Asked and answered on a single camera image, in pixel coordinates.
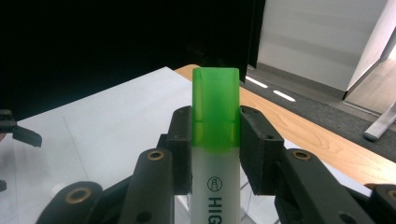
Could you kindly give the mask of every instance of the black background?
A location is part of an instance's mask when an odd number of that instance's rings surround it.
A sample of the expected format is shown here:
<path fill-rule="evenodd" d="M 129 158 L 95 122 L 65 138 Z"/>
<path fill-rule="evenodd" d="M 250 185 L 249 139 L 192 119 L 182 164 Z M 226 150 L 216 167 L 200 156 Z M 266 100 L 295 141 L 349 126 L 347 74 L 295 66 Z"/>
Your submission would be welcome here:
<path fill-rule="evenodd" d="M 253 1 L 1 4 L 0 108 L 16 120 L 164 66 L 246 73 Z"/>

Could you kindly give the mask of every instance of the white table surface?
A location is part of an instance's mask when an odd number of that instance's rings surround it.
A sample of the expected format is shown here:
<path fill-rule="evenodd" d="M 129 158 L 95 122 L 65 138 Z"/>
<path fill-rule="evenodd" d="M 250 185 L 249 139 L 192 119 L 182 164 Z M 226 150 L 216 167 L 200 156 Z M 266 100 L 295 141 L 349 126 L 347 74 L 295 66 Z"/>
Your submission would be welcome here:
<path fill-rule="evenodd" d="M 19 121 L 39 133 L 43 144 L 31 147 L 11 134 L 0 143 L 0 179 L 7 181 L 0 192 L 0 224 L 35 223 L 53 195 L 75 182 L 89 180 L 107 189 L 128 177 L 139 154 L 167 133 L 173 112 L 190 104 L 191 82 L 165 67 Z M 288 140 L 285 146 L 297 147 Z M 344 185 L 370 194 L 330 169 Z M 247 182 L 242 172 L 241 186 Z M 249 185 L 241 192 L 242 210 L 251 219 L 276 221 L 273 197 L 250 197 Z M 176 223 L 186 223 L 186 217 L 176 216 Z"/>

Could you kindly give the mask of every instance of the gray carpet floor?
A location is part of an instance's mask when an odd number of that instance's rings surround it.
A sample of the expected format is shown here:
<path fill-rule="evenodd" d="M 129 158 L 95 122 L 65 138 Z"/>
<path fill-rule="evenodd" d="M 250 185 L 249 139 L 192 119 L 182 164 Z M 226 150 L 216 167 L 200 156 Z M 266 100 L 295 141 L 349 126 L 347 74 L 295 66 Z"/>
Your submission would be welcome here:
<path fill-rule="evenodd" d="M 289 111 L 308 119 L 327 130 L 336 133 L 357 145 L 365 147 L 374 153 L 396 162 L 396 132 L 387 130 L 379 140 L 370 142 L 363 137 L 364 131 L 370 127 L 371 122 L 348 114 L 329 105 L 309 99 L 301 94 L 283 89 L 276 84 L 265 82 L 267 89 L 262 88 L 248 80 L 241 84 L 245 89 L 252 91 L 261 97 L 280 105 Z M 281 91 L 291 96 L 296 102 L 288 101 L 276 94 Z"/>

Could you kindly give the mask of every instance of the wooden surface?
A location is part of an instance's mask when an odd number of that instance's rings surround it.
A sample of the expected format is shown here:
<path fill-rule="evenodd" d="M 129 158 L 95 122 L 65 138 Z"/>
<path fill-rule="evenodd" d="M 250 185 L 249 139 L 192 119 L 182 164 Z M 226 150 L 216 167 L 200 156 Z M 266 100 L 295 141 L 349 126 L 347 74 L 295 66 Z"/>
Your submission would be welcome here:
<path fill-rule="evenodd" d="M 176 72 L 192 80 L 192 69 L 195 67 L 198 66 L 187 65 L 177 69 Z M 359 183 L 396 184 L 396 163 L 303 119 L 251 91 L 241 88 L 240 97 L 241 105 L 260 110 L 284 138 L 316 154 L 321 160 Z"/>
<path fill-rule="evenodd" d="M 359 86 L 348 95 L 346 102 L 384 113 L 396 101 L 396 60 L 380 63 Z"/>

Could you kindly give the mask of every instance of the white wall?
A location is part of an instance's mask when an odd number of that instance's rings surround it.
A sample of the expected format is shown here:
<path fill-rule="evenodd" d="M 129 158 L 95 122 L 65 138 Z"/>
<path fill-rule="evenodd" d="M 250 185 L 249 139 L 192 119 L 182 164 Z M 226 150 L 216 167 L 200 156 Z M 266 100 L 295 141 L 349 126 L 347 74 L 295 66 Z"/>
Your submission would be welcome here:
<path fill-rule="evenodd" d="M 348 85 L 348 89 L 381 57 L 396 26 L 396 0 L 388 0 L 376 23 L 372 35 L 361 55 L 361 60 Z"/>
<path fill-rule="evenodd" d="M 387 0 L 267 0 L 259 63 L 346 91 Z"/>

